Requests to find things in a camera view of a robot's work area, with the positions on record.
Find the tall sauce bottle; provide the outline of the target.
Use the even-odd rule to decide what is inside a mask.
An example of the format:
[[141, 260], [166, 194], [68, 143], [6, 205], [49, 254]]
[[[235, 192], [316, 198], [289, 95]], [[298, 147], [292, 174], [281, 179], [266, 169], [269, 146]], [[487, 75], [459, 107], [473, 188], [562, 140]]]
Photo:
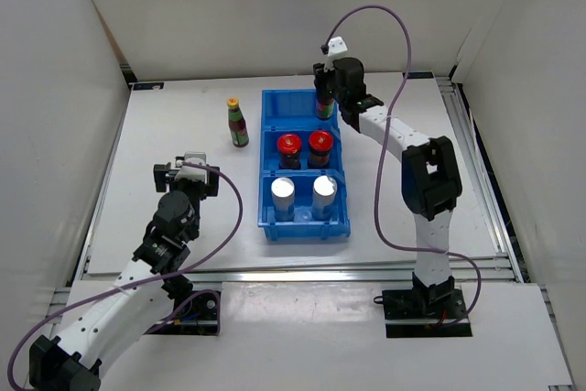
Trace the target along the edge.
[[249, 136], [239, 100], [235, 97], [230, 97], [227, 100], [227, 107], [228, 126], [233, 145], [235, 147], [246, 147], [249, 143]]
[[335, 99], [330, 94], [316, 96], [316, 115], [320, 120], [328, 120], [334, 114]]

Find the red-lid sauce jar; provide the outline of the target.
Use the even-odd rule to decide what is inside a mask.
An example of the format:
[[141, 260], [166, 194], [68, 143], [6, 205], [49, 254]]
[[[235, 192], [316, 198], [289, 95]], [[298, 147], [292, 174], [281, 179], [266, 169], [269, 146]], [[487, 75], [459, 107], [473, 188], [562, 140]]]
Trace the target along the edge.
[[334, 138], [329, 131], [316, 130], [309, 136], [309, 168], [327, 168], [330, 163]]
[[277, 140], [279, 167], [281, 169], [300, 169], [302, 142], [298, 135], [287, 133]]

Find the silver can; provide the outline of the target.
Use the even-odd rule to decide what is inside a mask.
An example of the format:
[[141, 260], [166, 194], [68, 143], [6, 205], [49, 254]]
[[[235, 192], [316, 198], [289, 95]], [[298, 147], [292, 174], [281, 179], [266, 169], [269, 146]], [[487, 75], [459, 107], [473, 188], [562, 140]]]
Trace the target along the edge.
[[271, 196], [274, 203], [275, 218], [278, 222], [294, 219], [295, 184], [292, 179], [281, 177], [271, 183]]
[[319, 176], [312, 187], [312, 217], [317, 221], [326, 221], [331, 218], [333, 206], [338, 191], [335, 178]]

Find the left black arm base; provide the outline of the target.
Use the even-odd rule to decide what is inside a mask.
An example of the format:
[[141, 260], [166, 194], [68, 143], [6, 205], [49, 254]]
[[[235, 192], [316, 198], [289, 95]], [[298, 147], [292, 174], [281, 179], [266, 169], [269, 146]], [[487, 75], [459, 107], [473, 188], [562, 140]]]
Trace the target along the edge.
[[215, 289], [195, 290], [190, 301], [175, 301], [179, 311], [146, 331], [150, 335], [218, 336], [221, 332], [222, 292]]

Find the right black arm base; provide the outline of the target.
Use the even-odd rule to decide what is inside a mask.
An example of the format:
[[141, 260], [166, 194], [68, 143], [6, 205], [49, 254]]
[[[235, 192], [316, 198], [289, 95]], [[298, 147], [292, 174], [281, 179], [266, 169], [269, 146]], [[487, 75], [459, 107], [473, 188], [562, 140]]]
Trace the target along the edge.
[[424, 308], [412, 289], [383, 290], [373, 303], [383, 308], [387, 339], [469, 338], [472, 326], [459, 288]]

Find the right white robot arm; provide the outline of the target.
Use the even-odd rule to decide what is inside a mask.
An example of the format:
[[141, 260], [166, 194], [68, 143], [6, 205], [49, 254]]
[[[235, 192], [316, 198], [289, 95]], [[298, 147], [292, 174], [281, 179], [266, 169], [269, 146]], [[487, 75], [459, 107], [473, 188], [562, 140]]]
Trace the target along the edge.
[[447, 310], [455, 286], [450, 221], [462, 193], [452, 142], [446, 136], [423, 135], [394, 117], [390, 106], [367, 91], [364, 66], [357, 58], [316, 63], [312, 72], [318, 101], [336, 102], [347, 125], [399, 161], [401, 195], [416, 227], [415, 245], [399, 248], [416, 256], [411, 306], [425, 318]]

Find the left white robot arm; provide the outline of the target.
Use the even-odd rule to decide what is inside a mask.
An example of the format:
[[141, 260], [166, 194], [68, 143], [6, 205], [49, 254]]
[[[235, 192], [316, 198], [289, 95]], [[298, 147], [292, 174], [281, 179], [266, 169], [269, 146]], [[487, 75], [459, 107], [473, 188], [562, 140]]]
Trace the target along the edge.
[[218, 168], [169, 164], [154, 167], [162, 197], [113, 284], [113, 295], [95, 300], [53, 339], [29, 348], [29, 383], [36, 390], [97, 390], [106, 372], [145, 331], [165, 316], [181, 318], [192, 305], [192, 285], [177, 272], [199, 236], [200, 203], [219, 189]]

